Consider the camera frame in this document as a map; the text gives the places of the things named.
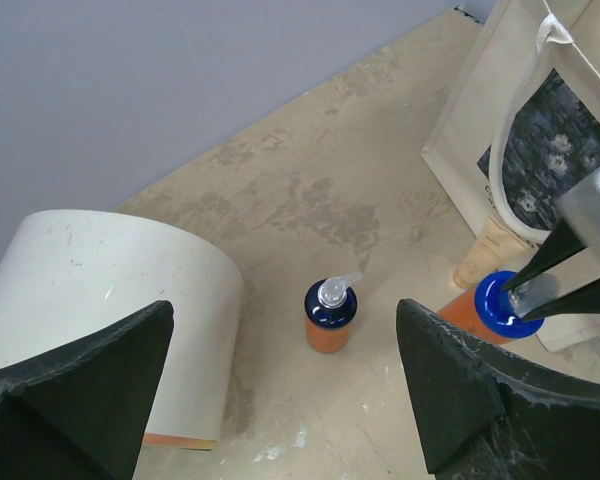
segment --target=white strap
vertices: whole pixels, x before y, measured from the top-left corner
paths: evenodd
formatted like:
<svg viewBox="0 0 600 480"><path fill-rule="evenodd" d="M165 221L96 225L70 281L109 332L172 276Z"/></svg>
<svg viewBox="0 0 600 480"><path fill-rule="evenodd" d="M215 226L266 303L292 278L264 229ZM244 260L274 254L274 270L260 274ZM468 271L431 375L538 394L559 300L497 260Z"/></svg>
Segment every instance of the white strap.
<svg viewBox="0 0 600 480"><path fill-rule="evenodd" d="M556 43L562 45L573 45L573 38L569 31L562 25L552 13L548 14L540 24L538 35L536 36L535 49L525 59L518 86L504 109L504 114L496 124L496 129L491 144L491 153L489 156L489 183L491 184L491 193L496 210L502 217L502 220L511 230L520 237L533 242L542 243L549 235L546 230L531 228L520 221L515 216L504 192L504 183L502 179L502 164L504 161L504 151L509 139L509 132L513 125L513 120L517 113L517 106L522 103L525 89L533 76L540 55L547 43Z"/></svg>

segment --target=black floral picture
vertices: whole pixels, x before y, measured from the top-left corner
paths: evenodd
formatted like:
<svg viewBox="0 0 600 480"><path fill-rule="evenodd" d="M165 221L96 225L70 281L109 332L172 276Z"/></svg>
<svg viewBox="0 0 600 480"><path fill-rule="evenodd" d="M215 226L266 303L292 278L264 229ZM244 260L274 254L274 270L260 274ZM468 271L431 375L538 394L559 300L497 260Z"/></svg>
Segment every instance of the black floral picture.
<svg viewBox="0 0 600 480"><path fill-rule="evenodd" d="M489 175L490 148L478 161ZM513 122L504 154L504 190L527 225L551 230L556 201L600 166L600 123L553 70Z"/></svg>

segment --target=pump nozzle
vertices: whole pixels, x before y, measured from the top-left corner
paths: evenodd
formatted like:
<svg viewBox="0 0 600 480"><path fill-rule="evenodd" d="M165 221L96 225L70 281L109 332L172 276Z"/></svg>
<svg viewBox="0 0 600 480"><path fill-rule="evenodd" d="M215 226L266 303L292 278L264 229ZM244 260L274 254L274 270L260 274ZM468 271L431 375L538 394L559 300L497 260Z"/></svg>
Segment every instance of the pump nozzle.
<svg viewBox="0 0 600 480"><path fill-rule="evenodd" d="M318 301L327 308L337 308L347 299L347 288L362 278L357 271L343 277L328 278L318 289Z"/></svg>

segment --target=white bag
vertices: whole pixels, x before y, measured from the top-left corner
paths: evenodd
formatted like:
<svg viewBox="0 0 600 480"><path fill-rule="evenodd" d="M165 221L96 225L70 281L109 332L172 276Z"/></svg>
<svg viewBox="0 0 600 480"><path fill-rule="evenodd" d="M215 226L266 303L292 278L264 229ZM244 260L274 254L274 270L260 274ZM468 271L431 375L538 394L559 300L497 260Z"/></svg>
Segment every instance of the white bag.
<svg viewBox="0 0 600 480"><path fill-rule="evenodd" d="M499 2L422 151L476 234L491 215L543 241L557 198L600 166L600 0L550 4ZM586 251L555 270L563 293L600 276ZM599 315L538 333L550 351L597 335Z"/></svg>

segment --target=tube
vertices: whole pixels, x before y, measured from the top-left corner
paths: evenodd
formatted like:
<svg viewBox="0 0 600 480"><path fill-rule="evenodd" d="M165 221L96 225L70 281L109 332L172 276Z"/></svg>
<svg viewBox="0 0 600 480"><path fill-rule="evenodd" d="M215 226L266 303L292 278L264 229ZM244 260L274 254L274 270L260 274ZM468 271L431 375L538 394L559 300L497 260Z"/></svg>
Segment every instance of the tube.
<svg viewBox="0 0 600 480"><path fill-rule="evenodd" d="M507 260L529 250L531 247L515 233L489 217L475 243L453 272L453 281L460 288L470 288Z"/></svg>

